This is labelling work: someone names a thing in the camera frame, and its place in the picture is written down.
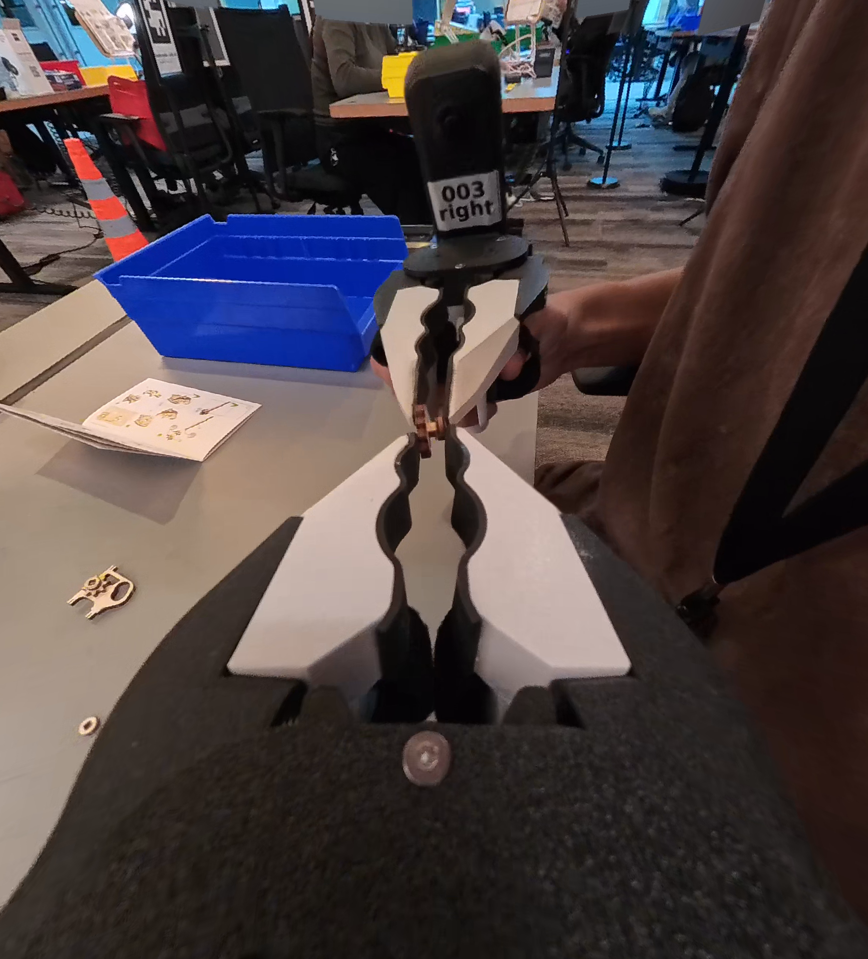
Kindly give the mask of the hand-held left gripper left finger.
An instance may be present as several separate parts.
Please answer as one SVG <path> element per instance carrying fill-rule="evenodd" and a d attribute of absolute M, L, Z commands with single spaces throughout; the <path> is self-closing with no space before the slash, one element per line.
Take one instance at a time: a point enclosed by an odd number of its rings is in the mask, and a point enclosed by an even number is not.
<path fill-rule="evenodd" d="M 337 689 L 356 705 L 416 678 L 397 549 L 412 527 L 416 439 L 398 438 L 300 519 L 227 663 L 235 676 Z"/>

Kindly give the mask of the white instruction booklet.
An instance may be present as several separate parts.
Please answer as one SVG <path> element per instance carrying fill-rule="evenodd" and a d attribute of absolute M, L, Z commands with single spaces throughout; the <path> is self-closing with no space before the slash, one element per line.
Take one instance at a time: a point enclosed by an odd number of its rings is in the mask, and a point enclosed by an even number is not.
<path fill-rule="evenodd" d="M 5 403 L 0 403 L 0 414 L 93 449 L 201 463 L 260 408 L 247 400 L 149 378 L 81 423 Z"/>

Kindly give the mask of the person's right hand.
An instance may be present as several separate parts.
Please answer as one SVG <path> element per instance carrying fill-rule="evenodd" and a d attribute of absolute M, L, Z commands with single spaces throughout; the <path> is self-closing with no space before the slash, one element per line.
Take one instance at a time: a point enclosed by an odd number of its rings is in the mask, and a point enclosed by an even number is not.
<path fill-rule="evenodd" d="M 533 391 L 577 369 L 606 364 L 595 355 L 601 333 L 600 293 L 597 284 L 551 294 L 542 309 L 525 318 L 524 328 L 536 342 L 539 357 Z"/>

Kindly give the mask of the wooden table with black legs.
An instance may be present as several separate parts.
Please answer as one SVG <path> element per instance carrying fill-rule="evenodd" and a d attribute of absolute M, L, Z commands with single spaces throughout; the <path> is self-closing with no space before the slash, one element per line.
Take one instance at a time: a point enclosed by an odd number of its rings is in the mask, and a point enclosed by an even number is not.
<path fill-rule="evenodd" d="M 4 122 L 52 123 L 74 129 L 88 128 L 107 113 L 110 99 L 107 85 L 78 90 L 51 91 L 16 100 L 0 99 L 0 128 Z M 75 291 L 75 286 L 38 279 L 18 262 L 0 238 L 0 295 L 59 298 Z"/>

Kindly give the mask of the red chair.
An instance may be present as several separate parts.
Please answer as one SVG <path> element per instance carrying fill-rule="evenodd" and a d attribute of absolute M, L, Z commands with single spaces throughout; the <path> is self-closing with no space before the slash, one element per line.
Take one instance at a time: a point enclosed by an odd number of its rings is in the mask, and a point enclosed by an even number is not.
<path fill-rule="evenodd" d="M 110 107 L 97 118 L 99 146 L 142 231 L 163 234 L 176 205 L 176 168 L 157 126 L 146 84 L 107 77 Z"/>

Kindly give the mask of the flat wooden model part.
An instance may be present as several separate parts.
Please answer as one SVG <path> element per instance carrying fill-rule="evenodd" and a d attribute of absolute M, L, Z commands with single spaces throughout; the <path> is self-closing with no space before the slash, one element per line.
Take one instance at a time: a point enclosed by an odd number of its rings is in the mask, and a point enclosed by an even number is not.
<path fill-rule="evenodd" d="M 84 617 L 93 620 L 126 605 L 136 591 L 134 580 L 123 574 L 116 565 L 111 565 L 86 579 L 67 600 L 67 605 L 74 607 L 87 602 L 89 608 Z"/>

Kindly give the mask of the orange traffic cone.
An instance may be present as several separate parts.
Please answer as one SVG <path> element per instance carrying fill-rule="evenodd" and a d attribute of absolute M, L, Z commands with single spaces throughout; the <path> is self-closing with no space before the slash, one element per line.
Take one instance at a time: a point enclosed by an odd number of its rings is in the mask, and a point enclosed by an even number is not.
<path fill-rule="evenodd" d="M 65 138 L 63 143 L 114 263 L 119 263 L 147 246 L 148 241 L 95 166 L 82 141 L 71 137 Z"/>

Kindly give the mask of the wooden desk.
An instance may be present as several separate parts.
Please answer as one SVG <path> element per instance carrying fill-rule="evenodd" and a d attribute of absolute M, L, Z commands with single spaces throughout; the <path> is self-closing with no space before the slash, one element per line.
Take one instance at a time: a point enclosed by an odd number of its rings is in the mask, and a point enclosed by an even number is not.
<path fill-rule="evenodd" d="M 549 78 L 524 78 L 511 89 L 502 85 L 502 111 L 505 114 L 549 113 L 554 110 L 560 66 L 555 65 Z M 333 102 L 333 119 L 407 118 L 404 99 L 393 99 L 386 91 L 357 94 Z"/>

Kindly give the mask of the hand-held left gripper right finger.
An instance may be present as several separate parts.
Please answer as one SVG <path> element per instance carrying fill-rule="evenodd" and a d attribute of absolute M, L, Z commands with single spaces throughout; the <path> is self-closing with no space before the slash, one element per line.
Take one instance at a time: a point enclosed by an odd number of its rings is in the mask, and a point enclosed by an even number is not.
<path fill-rule="evenodd" d="M 440 717 L 500 718 L 527 688 L 628 675 L 564 519 L 469 431 L 444 442 L 464 545 L 440 624 Z"/>

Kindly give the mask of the person's right forearm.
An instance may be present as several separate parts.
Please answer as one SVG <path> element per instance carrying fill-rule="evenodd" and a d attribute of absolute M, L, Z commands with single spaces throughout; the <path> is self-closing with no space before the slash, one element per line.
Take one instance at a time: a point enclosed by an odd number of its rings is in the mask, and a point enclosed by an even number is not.
<path fill-rule="evenodd" d="M 593 309 L 589 366 L 638 366 L 656 332 L 684 268 L 652 272 L 598 289 Z"/>

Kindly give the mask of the black mesh office chair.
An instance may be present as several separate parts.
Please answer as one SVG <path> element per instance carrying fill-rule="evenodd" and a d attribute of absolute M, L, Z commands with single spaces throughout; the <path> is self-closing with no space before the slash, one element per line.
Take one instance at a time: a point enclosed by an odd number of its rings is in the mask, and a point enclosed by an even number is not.
<path fill-rule="evenodd" d="M 613 26 L 614 13 L 578 19 L 572 15 L 561 33 L 560 78 L 553 116 L 552 143 L 562 154 L 562 170 L 572 164 L 569 150 L 592 152 L 602 164 L 605 150 L 578 135 L 574 126 L 602 116 L 606 103 L 606 82 L 620 30 Z"/>

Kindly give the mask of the blue plastic bin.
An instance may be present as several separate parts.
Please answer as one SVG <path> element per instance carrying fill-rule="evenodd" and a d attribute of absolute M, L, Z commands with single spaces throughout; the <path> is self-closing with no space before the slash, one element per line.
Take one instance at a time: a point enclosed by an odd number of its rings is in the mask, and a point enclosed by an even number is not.
<path fill-rule="evenodd" d="M 353 373 L 407 254 L 395 217 L 205 215 L 95 278 L 164 358 Z"/>

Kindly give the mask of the yellow plastic bin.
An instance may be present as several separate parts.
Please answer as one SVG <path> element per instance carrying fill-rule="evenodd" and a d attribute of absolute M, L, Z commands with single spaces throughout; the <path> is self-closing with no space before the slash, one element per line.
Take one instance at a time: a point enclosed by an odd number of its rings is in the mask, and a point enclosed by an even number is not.
<path fill-rule="evenodd" d="M 397 54 L 387 54 L 382 58 L 382 88 L 392 101 L 404 99 L 407 72 L 422 50 L 413 49 Z"/>

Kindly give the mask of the small wooden gear part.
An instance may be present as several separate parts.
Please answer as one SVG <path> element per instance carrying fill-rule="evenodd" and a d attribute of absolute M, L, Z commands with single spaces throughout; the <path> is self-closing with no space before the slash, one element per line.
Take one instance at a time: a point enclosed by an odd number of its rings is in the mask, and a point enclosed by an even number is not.
<path fill-rule="evenodd" d="M 412 417 L 418 455 L 429 459 L 434 445 L 445 440 L 449 423 L 443 415 L 430 414 L 428 407 L 420 403 L 413 406 Z"/>

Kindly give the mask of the white cardboard box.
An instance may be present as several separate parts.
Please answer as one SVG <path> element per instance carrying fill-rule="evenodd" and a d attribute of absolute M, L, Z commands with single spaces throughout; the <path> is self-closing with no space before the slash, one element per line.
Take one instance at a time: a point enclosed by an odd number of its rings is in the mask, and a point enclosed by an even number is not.
<path fill-rule="evenodd" d="M 0 29 L 0 88 L 9 100 L 49 95 L 54 91 L 19 30 Z"/>

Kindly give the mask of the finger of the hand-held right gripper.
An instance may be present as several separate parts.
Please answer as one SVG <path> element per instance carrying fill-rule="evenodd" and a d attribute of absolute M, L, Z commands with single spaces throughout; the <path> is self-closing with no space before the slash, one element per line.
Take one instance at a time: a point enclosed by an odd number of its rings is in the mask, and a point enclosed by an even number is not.
<path fill-rule="evenodd" d="M 385 319 L 385 357 L 397 402 L 409 424 L 416 423 L 416 408 L 427 401 L 430 346 L 425 316 L 440 300 L 432 287 L 397 290 Z"/>
<path fill-rule="evenodd" d="M 519 285 L 518 279 L 493 279 L 466 292 L 472 313 L 454 329 L 457 343 L 447 359 L 442 391 L 443 434 L 463 425 L 469 414 L 476 432 L 486 428 L 494 404 L 488 392 L 518 348 Z"/>

